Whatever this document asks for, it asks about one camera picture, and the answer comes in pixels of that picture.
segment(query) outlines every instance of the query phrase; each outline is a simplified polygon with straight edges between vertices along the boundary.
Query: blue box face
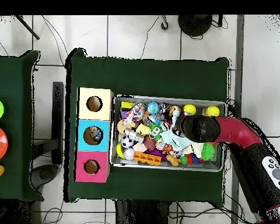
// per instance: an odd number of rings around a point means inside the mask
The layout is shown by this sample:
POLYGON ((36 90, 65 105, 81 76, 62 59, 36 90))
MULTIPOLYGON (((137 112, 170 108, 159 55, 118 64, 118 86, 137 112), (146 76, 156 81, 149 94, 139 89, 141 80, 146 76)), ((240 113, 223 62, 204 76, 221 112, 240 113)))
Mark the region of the blue box face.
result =
POLYGON ((78 121, 78 151, 108 151, 109 149, 109 121, 98 121, 98 120, 79 120, 78 121), (97 145, 89 145, 84 141, 84 131, 88 127, 98 127, 103 132, 103 139, 97 145))

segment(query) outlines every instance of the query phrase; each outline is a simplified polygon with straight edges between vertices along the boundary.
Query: green table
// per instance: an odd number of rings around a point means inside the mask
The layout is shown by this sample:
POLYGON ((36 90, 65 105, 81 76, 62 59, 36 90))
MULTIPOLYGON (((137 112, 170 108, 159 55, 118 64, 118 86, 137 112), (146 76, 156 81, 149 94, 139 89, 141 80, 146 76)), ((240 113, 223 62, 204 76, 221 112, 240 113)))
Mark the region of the green table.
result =
POLYGON ((0 101, 5 114, 0 128, 8 138, 8 150, 0 159, 5 167, 0 177, 1 199, 41 200, 41 195, 29 184, 32 165, 32 87, 31 75, 38 51, 21 57, 0 57, 0 101))
POLYGON ((73 182, 77 87, 111 89, 115 95, 227 99, 229 61, 154 61, 86 58, 81 48, 66 60, 65 200, 120 198, 162 201, 211 201, 222 205, 223 171, 172 171, 111 167, 107 182, 73 182))

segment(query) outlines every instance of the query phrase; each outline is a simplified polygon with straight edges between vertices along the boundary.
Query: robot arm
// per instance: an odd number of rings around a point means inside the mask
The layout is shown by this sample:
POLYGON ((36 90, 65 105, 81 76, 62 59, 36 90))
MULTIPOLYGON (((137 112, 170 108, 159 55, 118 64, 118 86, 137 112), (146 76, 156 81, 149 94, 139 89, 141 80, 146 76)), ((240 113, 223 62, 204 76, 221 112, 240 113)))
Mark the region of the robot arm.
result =
POLYGON ((226 142, 251 211, 260 224, 280 224, 280 157, 252 121, 181 116, 176 128, 194 142, 226 142))

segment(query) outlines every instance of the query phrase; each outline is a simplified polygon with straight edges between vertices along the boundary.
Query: shape sorter box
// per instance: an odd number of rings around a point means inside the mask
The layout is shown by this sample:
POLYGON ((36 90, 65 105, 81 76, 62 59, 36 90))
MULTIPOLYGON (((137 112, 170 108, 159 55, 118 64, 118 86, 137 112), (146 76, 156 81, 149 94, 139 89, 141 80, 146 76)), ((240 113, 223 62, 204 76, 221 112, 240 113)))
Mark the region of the shape sorter box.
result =
POLYGON ((101 151, 109 150, 110 142, 110 121, 99 120, 78 120, 78 150, 77 151, 101 151), (84 140, 84 131, 89 127, 97 127, 101 129, 102 139, 96 145, 89 145, 84 140))
POLYGON ((110 89, 78 88, 79 118, 83 120, 111 120, 111 102, 113 92, 110 89), (90 111, 88 101, 91 97, 97 97, 101 103, 99 111, 90 111))
POLYGON ((110 173, 108 152, 77 151, 75 163, 74 182, 105 183, 110 173), (95 174, 90 174, 85 169, 85 164, 90 160, 98 164, 99 168, 95 174))

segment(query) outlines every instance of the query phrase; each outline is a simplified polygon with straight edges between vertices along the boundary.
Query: yellow box face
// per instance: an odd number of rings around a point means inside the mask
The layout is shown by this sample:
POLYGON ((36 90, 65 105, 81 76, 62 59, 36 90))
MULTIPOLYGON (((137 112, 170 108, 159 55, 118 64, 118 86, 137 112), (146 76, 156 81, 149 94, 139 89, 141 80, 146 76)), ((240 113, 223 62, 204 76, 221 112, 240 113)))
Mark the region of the yellow box face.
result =
POLYGON ((79 118, 83 120, 111 120, 110 89, 80 87, 79 118))

